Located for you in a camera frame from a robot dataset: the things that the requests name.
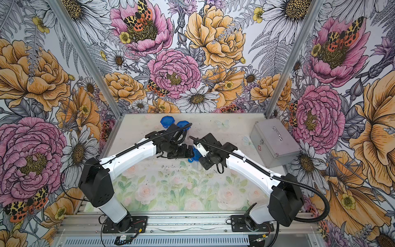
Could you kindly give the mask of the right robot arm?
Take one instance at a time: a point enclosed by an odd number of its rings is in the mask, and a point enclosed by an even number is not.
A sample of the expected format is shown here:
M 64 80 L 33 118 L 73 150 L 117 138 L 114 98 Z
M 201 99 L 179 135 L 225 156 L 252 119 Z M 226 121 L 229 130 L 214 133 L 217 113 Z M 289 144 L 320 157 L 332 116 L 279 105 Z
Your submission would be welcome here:
M 234 170 L 259 187 L 269 197 L 268 203 L 253 203 L 244 214 L 246 226 L 256 231 L 265 222 L 276 221 L 290 226 L 304 205 L 301 189 L 295 185 L 296 178 L 273 172 L 247 157 L 235 145 L 222 145 L 209 133 L 204 138 L 190 137 L 201 154 L 200 164 L 205 170 L 214 165 Z

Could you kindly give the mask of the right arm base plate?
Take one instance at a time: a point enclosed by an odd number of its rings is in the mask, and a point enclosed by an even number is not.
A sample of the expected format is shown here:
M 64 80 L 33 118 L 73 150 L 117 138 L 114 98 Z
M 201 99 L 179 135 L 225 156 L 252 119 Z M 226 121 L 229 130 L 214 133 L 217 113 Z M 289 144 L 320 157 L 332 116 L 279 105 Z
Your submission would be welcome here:
M 255 223 L 252 219 L 245 217 L 244 215 L 231 215 L 226 223 L 231 226 L 232 232 L 274 232 L 274 225 L 269 222 L 262 224 Z

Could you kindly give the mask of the blue lid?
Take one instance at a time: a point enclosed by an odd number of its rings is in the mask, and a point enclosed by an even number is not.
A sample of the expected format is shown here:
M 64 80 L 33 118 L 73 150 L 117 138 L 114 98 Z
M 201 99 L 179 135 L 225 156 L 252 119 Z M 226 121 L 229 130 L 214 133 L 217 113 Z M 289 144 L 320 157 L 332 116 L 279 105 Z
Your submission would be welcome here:
M 164 116 L 160 120 L 160 124 L 165 128 L 169 128 L 172 124 L 175 123 L 175 119 L 172 116 Z
M 192 147 L 192 151 L 193 151 L 193 157 L 189 158 L 188 162 L 189 163 L 198 162 L 199 159 L 202 157 L 202 155 L 195 147 Z
M 177 123 L 177 126 L 178 126 L 179 128 L 181 128 L 181 129 L 183 129 L 183 130 L 189 130 L 190 127 L 192 126 L 192 123 L 190 123 L 190 122 L 188 122 L 188 121 L 186 121 L 186 120 L 183 120 L 183 121 L 179 121 L 179 122 Z

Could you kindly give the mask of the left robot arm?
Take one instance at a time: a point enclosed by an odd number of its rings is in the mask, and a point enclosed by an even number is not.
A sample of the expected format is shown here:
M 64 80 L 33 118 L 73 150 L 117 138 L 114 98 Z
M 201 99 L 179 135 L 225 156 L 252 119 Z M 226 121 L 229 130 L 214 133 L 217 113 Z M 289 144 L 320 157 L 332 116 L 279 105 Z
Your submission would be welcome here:
M 137 163 L 165 153 L 169 160 L 194 157 L 191 145 L 184 140 L 192 123 L 179 127 L 171 124 L 166 130 L 147 134 L 133 146 L 100 160 L 91 158 L 84 164 L 78 187 L 91 205 L 102 211 L 113 223 L 122 227 L 131 224 L 130 213 L 116 198 L 113 181 Z

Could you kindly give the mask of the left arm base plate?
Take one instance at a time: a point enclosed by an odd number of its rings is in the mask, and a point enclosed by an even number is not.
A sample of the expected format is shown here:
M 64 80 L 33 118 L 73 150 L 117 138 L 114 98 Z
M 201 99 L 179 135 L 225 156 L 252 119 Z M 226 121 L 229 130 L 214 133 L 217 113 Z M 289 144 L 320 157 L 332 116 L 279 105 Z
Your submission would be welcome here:
M 145 233 L 147 227 L 147 216 L 127 215 L 118 223 L 114 223 L 110 218 L 104 222 L 102 233 L 104 234 L 137 234 Z

